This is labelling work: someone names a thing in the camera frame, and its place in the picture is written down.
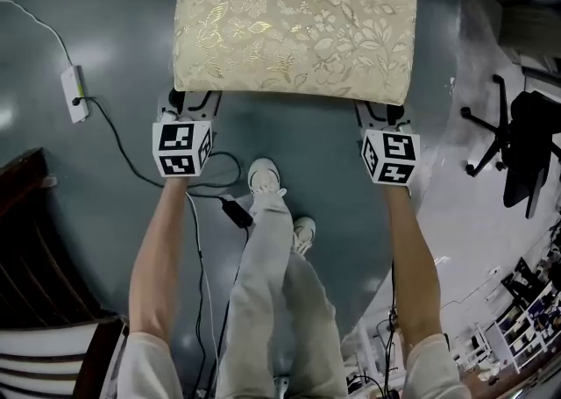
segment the white sleeve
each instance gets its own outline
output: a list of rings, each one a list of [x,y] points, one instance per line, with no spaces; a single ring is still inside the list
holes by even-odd
[[[459,380],[456,363],[442,334],[432,335],[413,348],[407,358],[403,399],[470,399]]]
[[[127,339],[117,379],[119,399],[182,399],[169,347],[148,333]]]

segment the white cable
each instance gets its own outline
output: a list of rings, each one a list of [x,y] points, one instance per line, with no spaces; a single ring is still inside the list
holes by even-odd
[[[196,207],[195,207],[195,202],[193,201],[193,198],[191,197],[191,195],[187,192],[185,192],[185,195],[187,196],[188,200],[191,202],[191,207],[193,208],[193,214],[195,215],[195,226],[196,226],[196,247],[198,248],[198,251],[200,254],[202,254],[201,251],[201,240],[199,239],[199,235],[200,235],[200,231],[199,231],[199,217],[196,214]],[[217,341],[214,337],[214,316],[212,313],[212,296],[210,295],[210,285],[209,285],[209,277],[207,276],[207,270],[204,269],[204,263],[202,261],[202,255],[201,255],[201,265],[202,265],[202,275],[204,276],[204,282],[207,285],[207,293],[209,295],[209,310],[210,310],[210,335],[212,335],[212,345],[214,346],[214,355],[217,358],[217,365],[218,365],[218,345],[217,345]]]
[[[14,6],[18,7],[24,14],[27,14],[29,17],[31,17],[35,23],[45,27],[47,30],[49,30],[52,34],[54,34],[54,37],[59,41],[60,46],[62,47],[62,49],[64,50],[64,54],[67,56],[67,60],[68,60],[68,65],[72,66],[72,61],[70,60],[70,56],[68,55],[68,50],[64,45],[64,42],[62,42],[62,39],[60,38],[59,34],[49,25],[47,25],[44,22],[41,22],[38,18],[36,18],[33,14],[31,14],[26,8],[24,8],[21,4],[17,4],[16,2],[14,2],[13,0],[0,0],[0,3],[9,3],[9,4],[13,4]]]

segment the power strip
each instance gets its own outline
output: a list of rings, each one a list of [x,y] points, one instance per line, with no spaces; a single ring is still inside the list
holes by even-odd
[[[64,97],[67,99],[68,111],[70,112],[70,119],[72,123],[83,122],[89,114],[88,105],[86,100],[83,99],[84,89],[80,81],[79,66],[71,66],[67,68],[60,80],[62,81],[62,89],[64,90]],[[75,98],[82,98],[76,105],[73,104]]]

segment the gold floral pattern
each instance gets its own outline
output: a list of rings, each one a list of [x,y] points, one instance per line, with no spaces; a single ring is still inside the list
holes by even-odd
[[[402,104],[416,0],[177,0],[178,90],[272,90]]]

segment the shoe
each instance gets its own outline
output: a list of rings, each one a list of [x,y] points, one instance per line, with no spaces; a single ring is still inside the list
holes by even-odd
[[[260,193],[277,193],[284,196],[286,189],[281,189],[279,170],[270,159],[257,159],[249,167],[247,174],[249,190],[256,196]]]
[[[292,251],[303,256],[312,247],[315,236],[316,222],[310,217],[298,218],[295,221]]]

